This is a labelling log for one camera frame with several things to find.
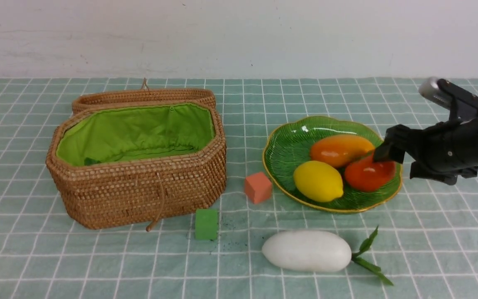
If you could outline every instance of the basket handle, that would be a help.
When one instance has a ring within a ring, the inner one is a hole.
[[[161,206],[154,220],[152,220],[152,222],[149,223],[148,226],[146,226],[146,231],[151,231],[151,229],[158,223],[158,221],[160,221],[161,212],[163,212],[163,206],[165,206],[165,190],[163,189],[163,184],[161,183],[160,174],[158,172],[156,172],[156,176],[158,176],[158,182],[160,184]]]
[[[143,78],[143,84],[141,85],[141,89],[145,89],[150,91],[150,87],[146,84],[146,78]]]

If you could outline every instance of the white wall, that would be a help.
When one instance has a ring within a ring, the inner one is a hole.
[[[478,77],[478,0],[0,0],[0,76]]]

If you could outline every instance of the white egg-shaped object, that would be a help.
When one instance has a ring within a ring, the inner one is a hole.
[[[273,265],[294,271],[336,272],[351,262],[348,243],[322,230],[282,231],[266,240],[261,252]]]

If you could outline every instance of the green cube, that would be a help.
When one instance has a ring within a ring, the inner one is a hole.
[[[215,240],[219,229],[217,210],[199,209],[195,213],[195,239]]]

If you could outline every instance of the wicker basket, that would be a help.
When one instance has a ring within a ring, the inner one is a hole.
[[[106,91],[82,95],[72,102],[73,113],[77,114],[91,107],[112,103],[137,103],[164,100],[194,101],[215,108],[215,94],[209,89],[168,88],[150,89],[143,79],[141,89],[134,91]]]
[[[126,91],[124,97],[140,94]],[[102,229],[191,214],[208,208],[226,188],[226,139],[220,115],[213,106],[187,101],[207,109],[215,136],[200,151],[173,157],[72,165],[57,148],[72,127],[104,110],[177,105],[186,100],[95,105],[73,115],[54,132],[46,165],[61,193],[68,215],[89,229]]]

